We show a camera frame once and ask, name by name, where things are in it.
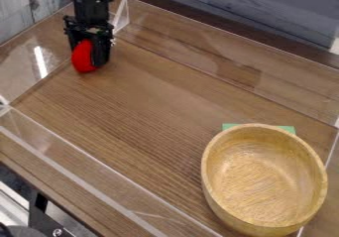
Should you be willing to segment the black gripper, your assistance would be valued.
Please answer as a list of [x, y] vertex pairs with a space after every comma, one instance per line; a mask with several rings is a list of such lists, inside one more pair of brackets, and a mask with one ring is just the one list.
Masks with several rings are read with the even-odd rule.
[[114, 26], [105, 22], [103, 24], [87, 24], [77, 20], [74, 16], [65, 16], [66, 34], [69, 35], [71, 49], [74, 49], [83, 38], [91, 37], [93, 43], [91, 62], [101, 67], [110, 60], [111, 40]]

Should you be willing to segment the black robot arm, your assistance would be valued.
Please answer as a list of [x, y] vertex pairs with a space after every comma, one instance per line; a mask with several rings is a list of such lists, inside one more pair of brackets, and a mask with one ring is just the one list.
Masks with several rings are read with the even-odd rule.
[[109, 22], [109, 4], [113, 1], [74, 0], [75, 14], [65, 16], [65, 32], [78, 72], [93, 72], [110, 60], [114, 26]]

